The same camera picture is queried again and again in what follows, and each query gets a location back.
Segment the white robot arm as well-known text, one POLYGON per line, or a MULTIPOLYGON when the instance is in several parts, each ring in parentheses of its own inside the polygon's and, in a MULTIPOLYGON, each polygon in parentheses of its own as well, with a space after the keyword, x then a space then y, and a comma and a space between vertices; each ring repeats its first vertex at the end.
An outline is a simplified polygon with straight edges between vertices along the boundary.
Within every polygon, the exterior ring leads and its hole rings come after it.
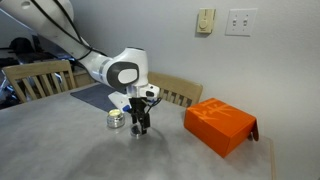
POLYGON ((127 47, 110 57, 91 46, 74 24, 74 11, 69 0, 0 0, 0 9, 23 26, 55 43, 70 54, 96 81, 117 90, 124 89, 129 101, 123 109, 131 114, 145 134, 150 116, 146 100, 155 94, 148 82, 148 60, 144 50, 127 47))

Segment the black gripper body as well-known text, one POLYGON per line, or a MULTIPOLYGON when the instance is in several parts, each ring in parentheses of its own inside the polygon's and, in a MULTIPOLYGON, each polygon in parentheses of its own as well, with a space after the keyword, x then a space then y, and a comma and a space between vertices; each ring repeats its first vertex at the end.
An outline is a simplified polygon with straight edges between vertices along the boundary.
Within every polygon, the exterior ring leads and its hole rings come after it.
POLYGON ((146 114, 145 108, 148 106, 146 98, 130 98, 131 109, 129 113, 133 116, 142 117, 146 114))

